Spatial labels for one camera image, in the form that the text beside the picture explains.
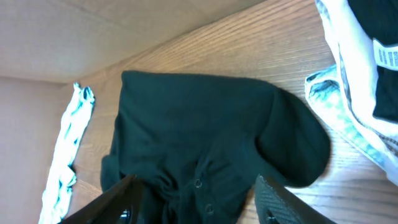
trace shirt button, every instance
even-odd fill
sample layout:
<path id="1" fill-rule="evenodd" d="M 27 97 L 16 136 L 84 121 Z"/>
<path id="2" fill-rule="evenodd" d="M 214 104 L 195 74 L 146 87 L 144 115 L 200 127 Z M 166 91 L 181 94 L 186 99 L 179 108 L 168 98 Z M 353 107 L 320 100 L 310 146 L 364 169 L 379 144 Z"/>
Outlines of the shirt button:
<path id="1" fill-rule="evenodd" d="M 205 210 L 207 214 L 212 215 L 214 213 L 213 205 L 212 204 L 207 204 L 205 207 Z"/>
<path id="2" fill-rule="evenodd" d="M 200 187 L 201 187 L 201 181 L 200 181 L 200 179 L 196 179 L 195 182 L 194 182 L 193 184 L 194 184 L 194 186 L 195 186 L 196 188 L 200 188 Z"/>

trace dark green shirt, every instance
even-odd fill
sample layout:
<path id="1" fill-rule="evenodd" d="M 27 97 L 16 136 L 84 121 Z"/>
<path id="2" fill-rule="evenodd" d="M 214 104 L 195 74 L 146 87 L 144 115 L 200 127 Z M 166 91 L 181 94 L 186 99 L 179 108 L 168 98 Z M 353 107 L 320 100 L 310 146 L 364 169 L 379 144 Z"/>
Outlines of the dark green shirt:
<path id="1" fill-rule="evenodd" d="M 294 95 L 267 82 L 124 72 L 101 186 L 136 174 L 146 223 L 236 223 L 258 174 L 310 185 L 330 140 Z"/>

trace beige floor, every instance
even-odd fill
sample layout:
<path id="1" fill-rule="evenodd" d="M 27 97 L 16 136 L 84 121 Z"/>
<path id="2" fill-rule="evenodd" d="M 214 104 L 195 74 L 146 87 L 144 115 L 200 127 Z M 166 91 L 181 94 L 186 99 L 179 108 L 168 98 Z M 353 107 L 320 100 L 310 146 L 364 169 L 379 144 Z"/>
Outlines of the beige floor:
<path id="1" fill-rule="evenodd" d="M 258 78 L 303 99 L 304 77 L 333 63 L 313 0 L 267 0 L 80 80 L 92 87 L 96 108 L 75 161 L 78 182 L 70 212 L 101 193 L 100 161 L 111 146 L 123 70 Z M 71 86 L 63 90 L 72 92 Z M 329 133 L 328 172 L 310 187 L 292 191 L 337 223 L 398 223 L 398 187 Z M 258 223 L 252 197 L 239 222 Z"/>

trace beige wall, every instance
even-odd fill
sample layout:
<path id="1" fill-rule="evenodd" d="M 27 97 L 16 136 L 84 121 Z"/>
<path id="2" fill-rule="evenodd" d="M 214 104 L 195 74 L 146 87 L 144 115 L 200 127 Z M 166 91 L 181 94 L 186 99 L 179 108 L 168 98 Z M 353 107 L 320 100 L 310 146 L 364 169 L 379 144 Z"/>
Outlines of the beige wall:
<path id="1" fill-rule="evenodd" d="M 263 0 L 2 0 L 0 76 L 71 82 Z"/>
<path id="2" fill-rule="evenodd" d="M 0 77 L 0 223 L 37 223 L 60 119 L 72 91 Z"/>

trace white label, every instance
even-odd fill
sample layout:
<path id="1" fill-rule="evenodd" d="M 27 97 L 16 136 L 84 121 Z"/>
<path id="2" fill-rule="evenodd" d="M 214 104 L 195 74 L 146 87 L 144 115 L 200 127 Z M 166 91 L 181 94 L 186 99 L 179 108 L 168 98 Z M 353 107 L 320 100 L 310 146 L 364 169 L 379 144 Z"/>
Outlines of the white label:
<path id="1" fill-rule="evenodd" d="M 398 45 L 386 47 L 373 39 L 373 52 L 378 66 L 398 71 Z"/>

